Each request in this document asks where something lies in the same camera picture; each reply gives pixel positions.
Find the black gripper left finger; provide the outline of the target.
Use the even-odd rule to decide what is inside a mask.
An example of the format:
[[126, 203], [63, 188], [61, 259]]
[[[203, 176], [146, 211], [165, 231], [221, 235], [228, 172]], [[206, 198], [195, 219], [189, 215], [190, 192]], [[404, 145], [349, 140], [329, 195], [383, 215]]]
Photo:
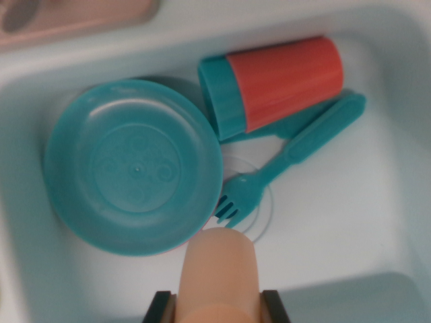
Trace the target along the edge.
[[176, 294], [171, 291], [157, 291], [143, 318], [143, 323], [173, 323], [176, 299]]

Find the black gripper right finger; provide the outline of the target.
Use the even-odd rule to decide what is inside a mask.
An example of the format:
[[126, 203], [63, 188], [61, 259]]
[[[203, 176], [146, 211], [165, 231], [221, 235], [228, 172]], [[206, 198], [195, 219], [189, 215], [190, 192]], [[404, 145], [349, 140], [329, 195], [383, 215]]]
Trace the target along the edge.
[[260, 293], [261, 321], [264, 323], [291, 323], [277, 290]]

